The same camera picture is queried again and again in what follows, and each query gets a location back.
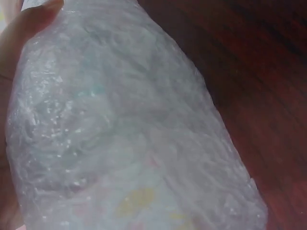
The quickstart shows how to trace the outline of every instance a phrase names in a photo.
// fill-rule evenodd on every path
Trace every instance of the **bubble wrap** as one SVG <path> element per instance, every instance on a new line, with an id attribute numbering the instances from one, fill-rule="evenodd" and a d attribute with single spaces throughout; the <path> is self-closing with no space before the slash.
<path id="1" fill-rule="evenodd" d="M 265 229 L 203 77 L 133 0 L 65 1 L 23 51 L 6 137 L 27 230 Z"/>

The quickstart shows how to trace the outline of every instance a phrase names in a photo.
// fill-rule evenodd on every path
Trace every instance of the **finger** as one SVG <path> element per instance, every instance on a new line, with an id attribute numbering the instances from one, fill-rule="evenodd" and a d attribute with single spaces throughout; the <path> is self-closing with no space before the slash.
<path id="1" fill-rule="evenodd" d="M 0 75 L 13 79 L 25 43 L 55 19 L 63 0 L 48 0 L 41 6 L 22 11 L 0 36 Z"/>

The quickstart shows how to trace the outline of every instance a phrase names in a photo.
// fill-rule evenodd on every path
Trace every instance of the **plastic wrap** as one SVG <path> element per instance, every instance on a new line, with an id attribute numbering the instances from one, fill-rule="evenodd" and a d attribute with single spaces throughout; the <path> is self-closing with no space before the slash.
<path id="1" fill-rule="evenodd" d="M 23 51 L 6 137 L 27 230 L 265 229 L 203 77 L 135 1 L 65 1 Z"/>

